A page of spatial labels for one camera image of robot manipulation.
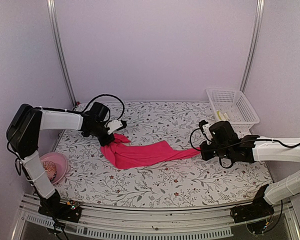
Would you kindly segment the green white patterned towel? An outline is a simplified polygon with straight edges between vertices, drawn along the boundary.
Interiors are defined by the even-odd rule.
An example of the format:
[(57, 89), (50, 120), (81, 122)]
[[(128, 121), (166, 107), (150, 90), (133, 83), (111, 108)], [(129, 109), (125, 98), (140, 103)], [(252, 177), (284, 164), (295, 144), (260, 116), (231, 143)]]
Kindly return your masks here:
[(230, 121), (230, 117), (226, 112), (222, 113), (220, 110), (217, 110), (216, 115), (220, 121), (228, 121), (228, 122)]

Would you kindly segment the pink red towel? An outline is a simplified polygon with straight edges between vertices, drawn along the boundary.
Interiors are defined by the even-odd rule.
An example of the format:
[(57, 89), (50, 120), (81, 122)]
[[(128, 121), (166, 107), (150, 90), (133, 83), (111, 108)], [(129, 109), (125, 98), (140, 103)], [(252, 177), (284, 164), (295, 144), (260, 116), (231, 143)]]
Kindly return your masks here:
[(114, 141), (100, 148), (103, 156), (117, 169), (148, 167), (161, 162), (190, 159), (200, 154), (196, 149), (176, 150), (166, 141), (150, 145), (128, 145), (131, 141), (115, 134)]

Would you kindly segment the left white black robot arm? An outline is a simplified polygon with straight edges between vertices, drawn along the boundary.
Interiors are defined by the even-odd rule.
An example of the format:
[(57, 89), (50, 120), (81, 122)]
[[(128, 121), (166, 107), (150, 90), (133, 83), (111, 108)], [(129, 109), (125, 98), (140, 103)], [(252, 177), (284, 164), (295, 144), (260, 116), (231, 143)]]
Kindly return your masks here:
[(45, 209), (53, 216), (64, 213), (61, 197), (48, 178), (39, 156), (39, 138), (43, 131), (79, 131), (84, 137), (96, 137), (102, 147), (115, 140), (114, 132), (123, 127), (120, 119), (110, 120), (110, 109), (95, 102), (82, 111), (33, 107), (23, 103), (6, 131), (7, 149), (16, 156), (16, 168), (22, 171)]

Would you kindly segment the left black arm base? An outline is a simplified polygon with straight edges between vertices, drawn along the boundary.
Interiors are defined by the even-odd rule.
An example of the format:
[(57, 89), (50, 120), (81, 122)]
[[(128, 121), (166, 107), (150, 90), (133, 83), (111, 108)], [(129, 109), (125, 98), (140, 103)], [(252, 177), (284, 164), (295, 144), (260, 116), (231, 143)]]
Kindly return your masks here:
[(72, 203), (62, 203), (58, 192), (51, 197), (44, 198), (39, 196), (40, 207), (38, 213), (57, 220), (64, 220), (72, 223), (78, 223), (82, 214), (82, 208)]

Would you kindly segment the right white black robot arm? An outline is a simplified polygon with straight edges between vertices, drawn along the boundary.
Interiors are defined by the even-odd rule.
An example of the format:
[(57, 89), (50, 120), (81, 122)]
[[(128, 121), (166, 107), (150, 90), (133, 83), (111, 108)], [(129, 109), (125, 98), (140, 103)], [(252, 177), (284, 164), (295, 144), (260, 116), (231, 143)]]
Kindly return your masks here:
[[(259, 135), (245, 135), (239, 138), (228, 121), (208, 123), (202, 120), (198, 124), (206, 138), (200, 146), (204, 161), (212, 158), (227, 159), (236, 162), (294, 162), (300, 163), (300, 138), (267, 138)], [(295, 196), (300, 193), (300, 170), (288, 177), (263, 186), (249, 206), (252, 218), (259, 218), (268, 210), (268, 205)]]

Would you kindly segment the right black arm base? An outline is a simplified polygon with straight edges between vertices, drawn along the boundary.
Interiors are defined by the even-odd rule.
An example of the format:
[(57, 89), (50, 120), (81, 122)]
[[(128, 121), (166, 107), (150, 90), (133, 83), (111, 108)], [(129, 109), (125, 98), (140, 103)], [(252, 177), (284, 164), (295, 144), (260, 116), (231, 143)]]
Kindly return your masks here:
[(235, 223), (251, 221), (274, 214), (274, 208), (263, 198), (254, 199), (252, 203), (237, 205), (230, 209), (230, 216)]

